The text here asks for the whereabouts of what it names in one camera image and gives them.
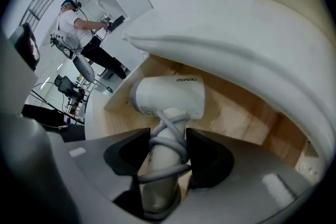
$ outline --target black cable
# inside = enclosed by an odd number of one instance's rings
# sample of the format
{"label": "black cable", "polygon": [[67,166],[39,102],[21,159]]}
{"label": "black cable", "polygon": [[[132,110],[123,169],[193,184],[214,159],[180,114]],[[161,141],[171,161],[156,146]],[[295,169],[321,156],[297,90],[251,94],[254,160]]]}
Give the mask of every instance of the black cable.
{"label": "black cable", "polygon": [[63,112],[63,111],[60,111],[59,109],[57,109],[56,107],[54,107],[52,104],[48,103],[48,102],[47,102],[42,96],[40,96],[36,91],[32,90],[32,92],[33,92],[34,94],[36,94],[37,96],[39,96],[41,99],[43,99],[43,100],[39,99],[39,100],[42,101],[43,103],[47,104],[48,106],[52,107],[53,109],[57,110],[58,112],[62,113],[63,115],[68,116],[69,118],[73,119],[74,121],[78,121],[79,123],[84,124],[83,121],[77,120],[75,117],[70,116],[69,114],[67,114],[67,113],[65,113],[65,112]]}
{"label": "black cable", "polygon": [[113,90],[110,87],[106,87],[103,83],[101,83],[100,81],[98,81],[96,79],[95,79],[95,81],[98,82],[99,84],[103,85],[109,92],[113,93]]}
{"label": "black cable", "polygon": [[49,81],[47,81],[47,82],[39,83],[39,84],[35,85],[33,88],[35,88],[35,87],[37,87],[37,86],[40,86],[40,85],[43,84],[43,83],[51,83],[51,84],[55,85],[53,82],[49,82]]}
{"label": "black cable", "polygon": [[82,52],[89,51],[89,50],[93,50],[93,49],[95,49],[95,48],[97,48],[97,47],[100,46],[100,44],[103,42],[103,40],[106,38],[106,36],[107,36],[107,32],[106,32],[104,38],[99,42],[99,44],[95,45],[93,48],[90,48],[90,49],[87,49],[87,50],[83,50],[83,48],[82,48],[82,49],[68,49],[68,48],[67,48],[67,50],[71,50],[72,52],[80,51],[81,53],[82,53]]}
{"label": "black cable", "polygon": [[63,95],[62,111],[63,111],[64,113],[66,113],[66,112],[64,111],[64,109],[63,109],[63,106],[64,106],[64,93],[62,93],[62,95]]}
{"label": "black cable", "polygon": [[86,17],[85,13],[80,9],[80,7],[78,7],[78,9],[84,14],[86,20],[89,20],[88,17]]}
{"label": "black cable", "polygon": [[[37,87],[37,86],[40,86],[40,85],[43,84],[43,83],[51,83],[51,84],[53,84],[53,85],[56,86],[56,84],[54,84],[53,82],[49,82],[49,81],[47,81],[47,82],[39,83],[39,84],[35,85],[33,88],[35,88],[35,87]],[[63,109],[63,105],[64,105],[64,93],[62,93],[62,97],[63,97],[62,111],[63,111],[64,113],[66,113],[66,112],[64,111],[64,109]]]}

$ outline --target white t-shirt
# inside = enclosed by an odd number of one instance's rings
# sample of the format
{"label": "white t-shirt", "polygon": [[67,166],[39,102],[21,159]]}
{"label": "white t-shirt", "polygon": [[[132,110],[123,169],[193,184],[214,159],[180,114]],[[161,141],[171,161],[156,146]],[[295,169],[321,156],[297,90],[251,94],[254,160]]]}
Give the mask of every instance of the white t-shirt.
{"label": "white t-shirt", "polygon": [[73,49],[82,49],[92,39],[92,32],[90,30],[82,30],[75,27],[73,24],[77,18],[79,17],[73,10],[67,10],[66,12],[61,13],[58,17],[59,30],[74,37],[69,44]]}

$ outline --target black pants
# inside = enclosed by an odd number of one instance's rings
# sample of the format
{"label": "black pants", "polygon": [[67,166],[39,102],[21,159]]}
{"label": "black pants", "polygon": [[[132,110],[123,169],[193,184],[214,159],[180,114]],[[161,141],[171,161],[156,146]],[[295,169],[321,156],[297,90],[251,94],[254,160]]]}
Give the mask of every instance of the black pants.
{"label": "black pants", "polygon": [[125,72],[120,67],[121,63],[110,56],[106,51],[99,47],[101,40],[94,36],[91,41],[83,48],[81,54],[94,61],[96,64],[112,70],[119,78],[124,79],[126,77]]}

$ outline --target label sticker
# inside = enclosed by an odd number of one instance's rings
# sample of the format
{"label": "label sticker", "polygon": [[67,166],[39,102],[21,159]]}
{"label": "label sticker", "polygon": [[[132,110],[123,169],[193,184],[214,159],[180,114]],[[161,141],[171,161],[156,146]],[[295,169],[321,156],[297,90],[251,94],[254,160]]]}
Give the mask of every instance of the label sticker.
{"label": "label sticker", "polygon": [[154,109],[148,107],[148,106],[141,106],[140,110],[142,111],[143,114],[145,115],[155,115]]}

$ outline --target cable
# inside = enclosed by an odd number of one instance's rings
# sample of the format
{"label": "cable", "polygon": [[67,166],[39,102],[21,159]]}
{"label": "cable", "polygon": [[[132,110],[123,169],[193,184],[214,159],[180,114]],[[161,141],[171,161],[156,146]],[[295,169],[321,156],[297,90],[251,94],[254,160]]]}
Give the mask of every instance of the cable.
{"label": "cable", "polygon": [[51,84],[55,85],[53,82],[49,82],[49,81],[47,81],[47,82],[39,83],[39,84],[35,85],[33,88],[35,88],[35,87],[37,87],[37,86],[39,86],[39,85],[41,85],[41,84],[43,84],[43,83],[51,83]]}
{"label": "cable", "polygon": [[[184,173],[191,169],[191,166],[186,164],[189,157],[184,134],[182,135],[177,127],[174,125],[174,123],[177,122],[188,121],[190,120],[190,117],[188,115],[179,115],[174,118],[168,119],[161,111],[157,111],[156,115],[161,119],[162,123],[153,130],[151,139],[149,140],[150,151],[154,145],[164,145],[166,147],[169,147],[181,156],[181,164],[174,167],[168,167],[160,171],[152,172],[150,174],[138,176],[138,181],[140,184],[158,181],[167,177]],[[158,137],[158,134],[166,128],[168,128],[174,134],[176,140]]]}
{"label": "cable", "polygon": [[110,87],[106,87],[103,83],[101,83],[100,81],[98,81],[96,79],[95,79],[95,81],[98,82],[99,84],[103,85],[109,92],[113,93],[113,90]]}
{"label": "cable", "polygon": [[[37,86],[39,86],[39,85],[41,85],[41,84],[43,84],[43,83],[51,83],[51,84],[53,84],[53,85],[55,85],[56,86],[56,84],[54,84],[53,82],[49,82],[49,81],[47,81],[47,82],[42,82],[42,83],[39,83],[39,84],[37,84],[37,85],[35,85],[33,88],[35,88],[35,87],[37,87]],[[62,111],[64,112],[64,113],[66,113],[65,111],[64,111],[64,109],[63,109],[63,105],[64,105],[64,93],[62,93],[62,96],[63,96],[63,102],[62,102]]]}
{"label": "cable", "polygon": [[80,9],[80,7],[78,7],[78,9],[84,14],[86,20],[89,20],[88,17],[86,17],[85,13]]}
{"label": "cable", "polygon": [[97,48],[97,47],[99,47],[100,46],[100,44],[103,42],[103,40],[106,38],[106,36],[107,36],[107,32],[106,32],[106,34],[105,34],[105,36],[104,36],[104,38],[99,42],[99,44],[97,44],[97,45],[95,45],[94,47],[92,47],[92,48],[90,48],[90,49],[87,49],[87,50],[83,50],[84,48],[81,48],[81,49],[71,49],[73,52],[77,52],[77,51],[80,51],[81,53],[82,52],[86,52],[86,51],[89,51],[89,50],[92,50],[92,49],[95,49],[95,48]]}
{"label": "cable", "polygon": [[62,93],[62,95],[63,95],[62,111],[63,111],[64,113],[66,113],[66,112],[64,111],[64,109],[63,109],[63,106],[64,106],[64,93]]}
{"label": "cable", "polygon": [[68,116],[69,118],[73,119],[74,121],[77,121],[77,122],[79,122],[79,123],[81,123],[81,124],[84,124],[83,121],[77,120],[75,117],[70,116],[69,114],[65,113],[64,111],[60,111],[59,109],[57,109],[56,107],[54,107],[52,104],[48,103],[48,102],[47,102],[42,96],[40,96],[36,91],[32,90],[32,92],[33,92],[34,94],[36,94],[37,96],[39,96],[39,97],[42,99],[42,100],[41,100],[41,99],[37,98],[36,96],[34,96],[32,93],[29,93],[31,96],[35,97],[35,98],[38,99],[39,101],[41,101],[41,102],[47,104],[48,106],[52,107],[53,109],[57,110],[58,112],[62,113],[63,115]]}

